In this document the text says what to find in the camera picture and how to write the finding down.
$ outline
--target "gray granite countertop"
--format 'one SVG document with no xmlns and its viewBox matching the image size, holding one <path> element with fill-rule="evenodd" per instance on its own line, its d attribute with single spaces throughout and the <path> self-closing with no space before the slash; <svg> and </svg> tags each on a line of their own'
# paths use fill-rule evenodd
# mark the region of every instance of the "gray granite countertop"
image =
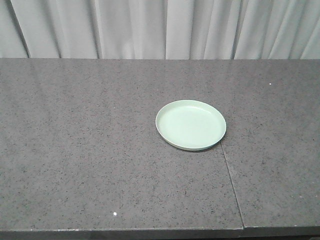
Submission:
<svg viewBox="0 0 320 240">
<path fill-rule="evenodd" d="M 319 76 L 319 60 L 0 59 L 0 239 L 320 235 Z M 224 115 L 220 143 L 161 138 L 181 99 Z"/>
</svg>

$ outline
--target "speckled stone surface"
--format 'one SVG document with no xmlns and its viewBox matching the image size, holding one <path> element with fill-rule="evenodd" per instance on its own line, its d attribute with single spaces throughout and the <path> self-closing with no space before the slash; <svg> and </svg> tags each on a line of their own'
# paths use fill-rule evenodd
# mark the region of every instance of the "speckled stone surface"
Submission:
<svg viewBox="0 0 320 240">
<path fill-rule="evenodd" d="M 0 59 L 0 236 L 320 235 L 319 76 L 319 60 Z M 221 111 L 221 143 L 160 137 L 181 99 Z"/>
<path fill-rule="evenodd" d="M 0 236 L 238 236 L 221 144 L 179 150 L 155 127 L 158 110 L 175 100 L 225 107 L 214 64 L 0 59 Z"/>
<path fill-rule="evenodd" d="M 222 146 L 244 234 L 319 235 L 320 61 L 226 65 Z"/>
</svg>

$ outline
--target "table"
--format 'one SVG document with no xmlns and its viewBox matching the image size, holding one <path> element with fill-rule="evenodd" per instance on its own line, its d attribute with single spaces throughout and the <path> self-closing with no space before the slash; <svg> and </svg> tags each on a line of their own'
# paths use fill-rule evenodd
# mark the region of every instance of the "table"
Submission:
<svg viewBox="0 0 320 240">
<path fill-rule="evenodd" d="M 320 235 L 319 60 L 0 59 L 0 239 Z M 166 143 L 158 110 L 227 132 Z"/>
</svg>

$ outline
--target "plate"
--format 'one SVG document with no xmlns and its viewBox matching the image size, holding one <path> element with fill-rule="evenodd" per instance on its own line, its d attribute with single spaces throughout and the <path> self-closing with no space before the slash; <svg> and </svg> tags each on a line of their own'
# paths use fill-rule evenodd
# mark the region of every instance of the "plate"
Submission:
<svg viewBox="0 0 320 240">
<path fill-rule="evenodd" d="M 226 133 L 227 124 L 213 106 L 196 100 L 179 100 L 165 105 L 157 113 L 155 125 L 172 146 L 199 151 L 212 147 Z"/>
</svg>

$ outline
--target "seam in countertop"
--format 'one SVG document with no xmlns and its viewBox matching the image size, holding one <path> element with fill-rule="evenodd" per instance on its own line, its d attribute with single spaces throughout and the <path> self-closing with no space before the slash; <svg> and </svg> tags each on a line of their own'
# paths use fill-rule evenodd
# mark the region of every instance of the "seam in countertop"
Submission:
<svg viewBox="0 0 320 240">
<path fill-rule="evenodd" d="M 242 228 L 245 229 L 244 218 L 243 218 L 242 213 L 241 213 L 241 209 L 240 209 L 240 205 L 239 205 L 239 202 L 238 202 L 238 198 L 237 198 L 237 194 L 236 194 L 234 182 L 232 181 L 232 178 L 231 178 L 231 174 L 230 174 L 230 170 L 229 170 L 229 166 L 228 166 L 228 162 L 227 162 L 226 152 L 225 152 L 224 146 L 222 145 L 222 142 L 221 142 L 221 141 L 220 141 L 220 145 L 221 145 L 221 148 L 222 148 L 225 165 L 226 165 L 226 168 L 227 168 L 227 170 L 228 170 L 228 174 L 229 174 L 229 178 L 230 178 L 230 182 L 231 182 L 233 194 L 234 194 L 235 201 L 236 201 L 236 206 L 238 207 L 238 211 L 239 211 L 239 214 L 240 214 L 241 223 L 242 223 Z"/>
</svg>

